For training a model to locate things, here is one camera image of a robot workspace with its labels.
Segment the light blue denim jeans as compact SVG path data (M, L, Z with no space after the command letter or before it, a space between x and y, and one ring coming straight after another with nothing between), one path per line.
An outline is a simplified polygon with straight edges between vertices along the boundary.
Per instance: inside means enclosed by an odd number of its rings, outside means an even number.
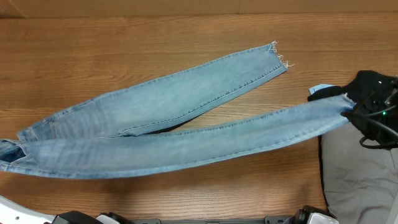
M287 70L275 43L112 91L1 140L1 170L63 179L170 172L286 147L346 123L346 95L207 128L176 131Z

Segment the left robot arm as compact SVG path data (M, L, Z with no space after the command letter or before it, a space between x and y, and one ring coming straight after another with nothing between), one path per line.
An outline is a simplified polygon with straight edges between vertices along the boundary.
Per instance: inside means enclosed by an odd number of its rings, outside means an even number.
M92 217L78 211L58 215L48 215L25 208L6 197L1 196L1 224L132 224L124 217L101 214Z

